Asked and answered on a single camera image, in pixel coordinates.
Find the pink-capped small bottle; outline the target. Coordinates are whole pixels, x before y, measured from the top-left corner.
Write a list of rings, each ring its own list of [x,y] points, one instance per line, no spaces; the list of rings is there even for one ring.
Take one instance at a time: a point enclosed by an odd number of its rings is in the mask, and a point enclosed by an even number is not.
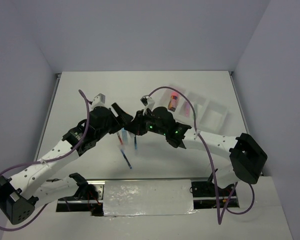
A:
[[[169,99],[169,103],[168,103],[168,107],[167,109],[175,112],[178,106],[178,102],[179,102],[179,93],[176,91],[173,91],[170,94],[170,99]]]

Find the purple highlighter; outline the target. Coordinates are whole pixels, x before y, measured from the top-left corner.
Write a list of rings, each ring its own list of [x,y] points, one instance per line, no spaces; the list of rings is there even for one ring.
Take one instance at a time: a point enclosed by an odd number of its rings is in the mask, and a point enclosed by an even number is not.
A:
[[[190,104],[186,101],[184,106],[184,115],[189,118],[191,113],[191,107]]]

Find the blue highlighter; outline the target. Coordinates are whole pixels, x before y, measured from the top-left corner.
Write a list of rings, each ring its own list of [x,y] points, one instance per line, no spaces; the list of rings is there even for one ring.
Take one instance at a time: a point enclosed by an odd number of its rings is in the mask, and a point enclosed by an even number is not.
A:
[[[121,135],[122,135],[123,144],[127,145],[129,143],[129,141],[128,141],[128,133],[127,133],[127,131],[124,128],[121,129]]]

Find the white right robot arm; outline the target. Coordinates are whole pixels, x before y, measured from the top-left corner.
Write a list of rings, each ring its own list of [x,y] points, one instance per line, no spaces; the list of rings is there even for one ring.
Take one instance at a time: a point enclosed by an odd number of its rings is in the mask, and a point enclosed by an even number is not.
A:
[[[134,119],[124,128],[136,136],[148,132],[165,136],[174,148],[206,151],[209,156],[227,159],[229,165],[213,170],[212,180],[207,184],[207,190],[213,196],[220,195],[227,186],[239,181],[255,185],[268,159],[251,135],[224,136],[196,130],[177,122],[165,107],[137,111]]]

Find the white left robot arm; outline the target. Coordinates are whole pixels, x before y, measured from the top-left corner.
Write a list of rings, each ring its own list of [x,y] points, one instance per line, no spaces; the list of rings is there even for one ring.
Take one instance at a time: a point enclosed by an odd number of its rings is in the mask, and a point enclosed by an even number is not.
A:
[[[97,197],[95,187],[77,172],[63,179],[51,177],[94,148],[105,135],[118,132],[132,120],[116,103],[111,108],[95,105],[87,118],[71,128],[41,159],[9,178],[0,174],[0,209],[10,223],[18,225],[37,207],[63,197]]]

